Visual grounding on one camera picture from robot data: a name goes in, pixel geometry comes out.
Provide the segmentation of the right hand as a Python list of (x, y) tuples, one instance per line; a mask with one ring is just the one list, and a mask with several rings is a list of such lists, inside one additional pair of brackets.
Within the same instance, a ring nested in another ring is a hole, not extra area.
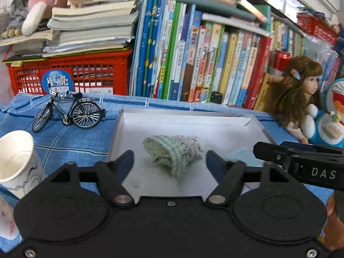
[(330, 250), (340, 249), (344, 246), (344, 224), (335, 210), (336, 201), (332, 194), (327, 201), (327, 223), (324, 227), (325, 246)]

